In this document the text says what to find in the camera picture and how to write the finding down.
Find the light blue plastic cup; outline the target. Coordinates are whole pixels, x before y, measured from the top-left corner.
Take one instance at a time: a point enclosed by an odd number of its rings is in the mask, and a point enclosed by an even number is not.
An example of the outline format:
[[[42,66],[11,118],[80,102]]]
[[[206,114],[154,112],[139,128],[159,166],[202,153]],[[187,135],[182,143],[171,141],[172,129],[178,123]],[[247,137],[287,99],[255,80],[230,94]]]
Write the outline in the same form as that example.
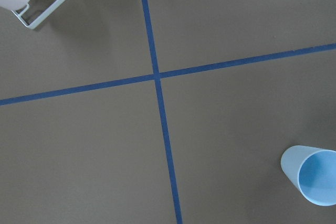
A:
[[[335,151],[295,145],[284,151],[280,165],[306,200],[335,205]]]

